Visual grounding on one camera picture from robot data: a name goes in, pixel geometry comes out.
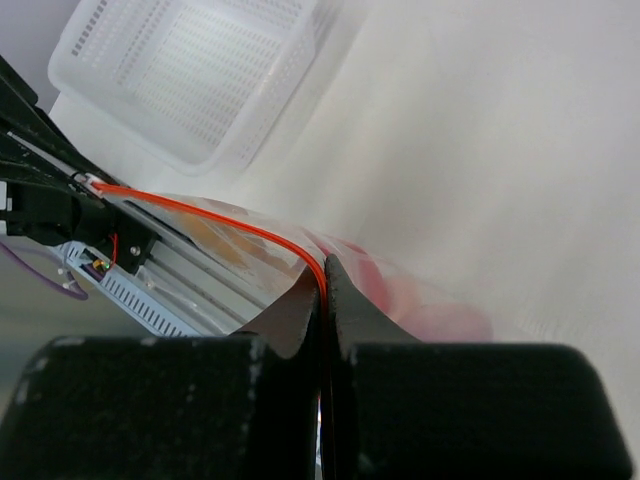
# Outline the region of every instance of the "white cloth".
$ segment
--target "white cloth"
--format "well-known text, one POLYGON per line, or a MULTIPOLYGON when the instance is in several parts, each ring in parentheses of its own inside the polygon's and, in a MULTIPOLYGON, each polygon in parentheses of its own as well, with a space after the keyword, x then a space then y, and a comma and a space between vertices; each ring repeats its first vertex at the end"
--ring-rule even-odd
POLYGON ((640 454, 640 3, 349 8, 237 182, 185 177, 61 97, 82 152, 138 188, 356 240, 582 349, 640 454))

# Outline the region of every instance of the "white wall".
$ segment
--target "white wall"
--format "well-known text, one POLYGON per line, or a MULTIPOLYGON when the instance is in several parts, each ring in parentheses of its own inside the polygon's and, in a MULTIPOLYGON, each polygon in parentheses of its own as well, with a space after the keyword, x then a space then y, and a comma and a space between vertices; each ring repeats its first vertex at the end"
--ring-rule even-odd
POLYGON ((48 111, 58 92, 47 79, 47 64, 78 0, 0 0, 0 55, 40 96, 48 111))

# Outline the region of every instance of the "orange wire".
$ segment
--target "orange wire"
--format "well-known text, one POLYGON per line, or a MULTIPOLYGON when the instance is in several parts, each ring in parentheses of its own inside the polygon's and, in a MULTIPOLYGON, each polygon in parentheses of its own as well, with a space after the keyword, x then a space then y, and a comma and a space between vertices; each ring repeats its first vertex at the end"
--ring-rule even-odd
POLYGON ((171 200, 170 198, 162 197, 160 195, 154 195, 152 193, 141 192, 139 190, 134 190, 127 187, 120 187, 117 185, 109 185, 106 183, 98 183, 95 182, 93 187, 103 193, 107 193, 110 195, 117 195, 122 197, 133 197, 138 200, 143 200, 145 202, 153 203, 155 205, 160 205, 165 208, 169 208, 171 210, 177 210, 184 213, 189 213, 191 215, 198 215, 200 217, 207 218, 214 222, 223 223, 225 225, 230 225, 232 227, 237 228, 238 230, 242 230, 244 232, 251 233, 253 235, 257 235, 262 237, 270 242, 273 242, 277 245, 280 245, 283 248, 286 248, 292 253, 295 253, 300 258, 302 258, 305 263, 311 268, 314 276, 316 277, 316 281, 318 282, 318 287, 320 288, 320 302, 322 304, 323 310, 327 307, 327 279, 324 273, 324 267, 318 263, 318 261, 313 258, 313 256, 307 252, 304 248, 296 245, 290 240, 287 240, 280 235, 276 235, 275 233, 269 232, 267 230, 263 230, 262 228, 254 227, 253 225, 249 225, 247 223, 240 222, 239 220, 235 220, 233 218, 225 217, 224 215, 220 215, 219 213, 209 212, 207 210, 203 210, 202 208, 194 207, 193 205, 188 205, 186 203, 178 202, 176 200, 171 200))
POLYGON ((113 253, 111 254, 111 266, 115 265, 118 260, 118 234, 114 233, 110 235, 111 241, 113 242, 113 253))

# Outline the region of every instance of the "white plastic basket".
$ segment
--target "white plastic basket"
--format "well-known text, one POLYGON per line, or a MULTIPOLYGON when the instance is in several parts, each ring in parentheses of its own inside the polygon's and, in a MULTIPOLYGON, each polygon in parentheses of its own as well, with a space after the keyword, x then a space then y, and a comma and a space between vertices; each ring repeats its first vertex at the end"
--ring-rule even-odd
POLYGON ((83 0, 49 78, 178 171, 242 169, 315 56, 316 3, 83 0))

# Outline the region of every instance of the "transparent plastic bag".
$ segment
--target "transparent plastic bag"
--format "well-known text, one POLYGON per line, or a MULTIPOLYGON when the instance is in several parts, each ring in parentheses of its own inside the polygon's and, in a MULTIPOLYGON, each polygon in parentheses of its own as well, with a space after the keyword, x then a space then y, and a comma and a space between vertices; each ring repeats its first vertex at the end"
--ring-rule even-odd
POLYGON ((354 285, 422 341, 522 339, 515 329, 492 321, 481 311, 350 242, 215 200, 161 197, 110 185, 98 188, 107 196, 127 198, 159 215, 229 272, 268 297, 267 303, 291 288, 307 266, 314 271, 326 301, 324 262, 328 255, 335 254, 354 285))

